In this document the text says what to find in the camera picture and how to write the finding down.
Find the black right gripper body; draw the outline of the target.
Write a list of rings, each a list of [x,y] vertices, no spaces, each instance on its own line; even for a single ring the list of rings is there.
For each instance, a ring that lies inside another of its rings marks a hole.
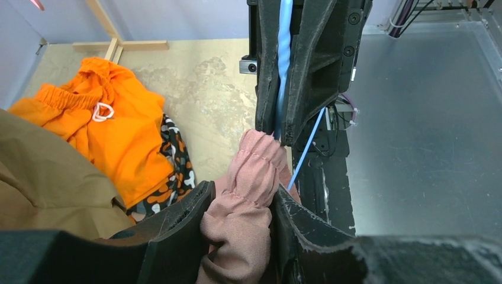
[[[291,32],[291,58],[292,37],[294,33],[293,12],[300,9],[304,1],[294,1],[292,10]],[[249,8],[249,52],[239,62],[240,73],[258,75],[257,56],[257,20],[258,1],[248,1]],[[339,1],[339,86],[338,93],[349,89],[352,76],[355,73],[359,46],[363,28],[372,8],[372,1]]]

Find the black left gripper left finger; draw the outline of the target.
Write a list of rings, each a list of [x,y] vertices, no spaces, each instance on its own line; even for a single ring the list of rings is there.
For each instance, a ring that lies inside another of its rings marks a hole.
[[[214,182],[203,181],[182,200],[109,239],[3,231],[1,282],[195,283],[209,249],[200,222],[214,197]]]

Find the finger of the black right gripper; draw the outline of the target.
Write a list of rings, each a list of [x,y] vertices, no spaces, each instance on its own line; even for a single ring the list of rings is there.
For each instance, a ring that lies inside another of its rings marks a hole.
[[[307,121],[339,86],[339,1],[304,1],[293,12],[292,58],[281,117],[282,143],[292,146]]]
[[[276,120],[276,101],[279,89],[277,45],[279,1],[258,1],[257,20],[257,104],[255,128],[272,134]]]

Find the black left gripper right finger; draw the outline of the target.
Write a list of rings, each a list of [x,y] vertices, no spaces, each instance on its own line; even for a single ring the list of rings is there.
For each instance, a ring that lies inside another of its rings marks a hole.
[[[500,283],[501,243],[477,236],[361,236],[279,188],[272,258],[281,283]]]

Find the light blue wire hanger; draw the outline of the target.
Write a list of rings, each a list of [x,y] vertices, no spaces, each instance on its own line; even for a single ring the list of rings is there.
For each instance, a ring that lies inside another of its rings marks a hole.
[[[278,76],[279,76],[279,91],[276,100],[276,111],[275,111],[275,128],[273,136],[276,140],[281,139],[282,130],[282,114],[284,112],[284,101],[285,101],[285,89],[287,85],[288,70],[291,62],[291,32],[290,25],[292,20],[292,10],[294,1],[293,0],[281,0],[279,4],[279,22],[278,22],[278,45],[277,45],[277,56],[278,56]],[[322,108],[317,116],[316,122],[313,129],[310,131],[310,136],[307,140],[307,145],[304,148],[299,162],[292,174],[292,178],[286,187],[287,191],[290,192],[295,184],[295,180],[300,172],[303,165],[305,157],[307,155],[308,149],[313,144],[313,138],[316,131],[320,125],[321,119],[324,115],[326,107]]]

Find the pink shorts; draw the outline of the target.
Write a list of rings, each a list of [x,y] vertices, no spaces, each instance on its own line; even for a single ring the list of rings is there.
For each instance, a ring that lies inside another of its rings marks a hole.
[[[210,243],[197,283],[270,282],[270,205],[280,186],[292,181],[287,151],[273,136],[250,129],[229,165],[226,181],[204,212],[200,229]]]

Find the camouflage patterned shorts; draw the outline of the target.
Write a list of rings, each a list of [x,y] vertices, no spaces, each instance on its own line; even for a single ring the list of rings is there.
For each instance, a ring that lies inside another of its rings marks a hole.
[[[159,189],[127,210],[128,217],[134,223],[142,222],[180,201],[195,188],[195,172],[188,149],[179,128],[166,114],[163,114],[160,136],[162,138],[160,154],[173,166],[173,172],[168,174],[166,183]]]

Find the tan khaki shorts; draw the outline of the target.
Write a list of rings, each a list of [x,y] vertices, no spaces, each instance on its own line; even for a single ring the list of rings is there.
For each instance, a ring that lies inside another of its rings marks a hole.
[[[1,111],[1,229],[94,240],[133,225],[108,177],[57,135]]]

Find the orange shorts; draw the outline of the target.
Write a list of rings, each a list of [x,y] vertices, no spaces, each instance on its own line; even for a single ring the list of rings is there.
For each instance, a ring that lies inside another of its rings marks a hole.
[[[45,83],[9,112],[67,141],[113,182],[131,208],[173,172],[160,154],[164,101],[127,68],[90,57],[67,84]]]

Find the wooden clothes rack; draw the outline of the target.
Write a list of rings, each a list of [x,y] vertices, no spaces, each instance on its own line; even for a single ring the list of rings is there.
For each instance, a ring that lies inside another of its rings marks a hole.
[[[77,52],[106,51],[104,59],[118,64],[124,51],[159,51],[169,50],[166,40],[126,41],[112,23],[110,16],[97,0],[86,1],[87,6],[108,34],[109,41],[73,43],[72,47]]]

